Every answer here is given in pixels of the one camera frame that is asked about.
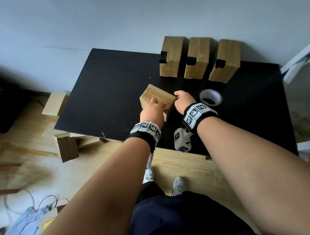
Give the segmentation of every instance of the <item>white sneaker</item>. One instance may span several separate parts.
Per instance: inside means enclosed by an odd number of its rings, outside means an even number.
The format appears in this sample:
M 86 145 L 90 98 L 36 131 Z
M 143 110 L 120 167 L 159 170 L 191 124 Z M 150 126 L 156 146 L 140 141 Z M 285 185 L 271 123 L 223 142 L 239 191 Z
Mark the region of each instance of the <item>white sneaker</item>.
M 145 169 L 143 183 L 154 181 L 154 169 L 151 167 L 151 169 Z
M 176 177 L 176 179 L 173 182 L 173 190 L 171 196 L 176 196 L 181 194 L 183 191 L 185 191 L 185 181 L 181 177 Z

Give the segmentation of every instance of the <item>black tape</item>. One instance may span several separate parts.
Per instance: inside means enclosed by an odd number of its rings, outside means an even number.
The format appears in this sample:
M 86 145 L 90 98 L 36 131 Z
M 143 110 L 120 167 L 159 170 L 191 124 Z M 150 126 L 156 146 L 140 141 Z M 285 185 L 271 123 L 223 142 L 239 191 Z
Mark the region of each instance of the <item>black tape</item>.
M 187 61 L 186 61 L 187 65 L 195 65 L 196 62 L 197 62 L 196 57 L 190 57 L 190 56 L 187 57 Z
M 215 68 L 224 68 L 226 64 L 226 61 L 225 60 L 221 60 L 221 59 L 217 59 L 216 62 L 215 62 Z
M 167 52 L 166 51 L 161 51 L 160 52 L 159 63 L 161 63 L 161 64 L 166 64 L 167 63 Z

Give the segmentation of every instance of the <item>black tabletop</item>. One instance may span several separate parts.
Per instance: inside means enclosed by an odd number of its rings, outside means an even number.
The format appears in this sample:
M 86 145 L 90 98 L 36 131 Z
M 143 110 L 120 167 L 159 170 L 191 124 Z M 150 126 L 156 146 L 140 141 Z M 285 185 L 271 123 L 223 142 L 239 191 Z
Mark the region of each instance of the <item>black tabletop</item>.
M 189 92 L 197 102 L 203 89 L 215 89 L 223 102 L 213 107 L 224 121 L 297 154 L 293 127 L 277 64 L 241 62 L 228 84 L 185 79 L 184 58 L 178 78 L 159 76 L 159 54 L 92 49 L 55 126 L 58 130 L 124 141 L 142 110 L 139 97 L 148 84 L 173 94 Z M 174 150 L 174 131 L 183 127 L 174 110 L 157 147 Z M 197 135 L 190 153 L 208 156 Z

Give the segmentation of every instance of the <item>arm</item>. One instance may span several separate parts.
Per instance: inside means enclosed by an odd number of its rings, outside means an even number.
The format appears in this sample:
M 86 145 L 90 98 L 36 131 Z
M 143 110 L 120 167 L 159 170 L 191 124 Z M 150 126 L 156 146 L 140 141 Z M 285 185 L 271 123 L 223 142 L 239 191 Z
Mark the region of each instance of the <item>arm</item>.
M 179 92 L 175 106 L 183 113 L 195 101 Z M 197 133 L 263 233 L 310 233 L 309 164 L 217 117 L 201 121 Z
M 140 121 L 164 124 L 163 105 L 152 98 Z M 127 234 L 132 211 L 141 190 L 149 144 L 131 137 L 110 156 L 74 195 L 51 225 L 48 234 Z

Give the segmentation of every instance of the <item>tape roll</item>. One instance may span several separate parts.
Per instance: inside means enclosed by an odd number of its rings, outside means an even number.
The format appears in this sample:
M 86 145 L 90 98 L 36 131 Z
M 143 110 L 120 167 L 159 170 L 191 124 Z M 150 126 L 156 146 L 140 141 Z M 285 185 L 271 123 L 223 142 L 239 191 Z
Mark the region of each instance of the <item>tape roll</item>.
M 223 101 L 222 95 L 218 91 L 213 89 L 205 89 L 201 91 L 199 94 L 199 98 L 202 103 L 208 106 L 217 106 Z M 210 99 L 214 102 L 214 104 L 209 104 L 207 101 L 203 99 Z

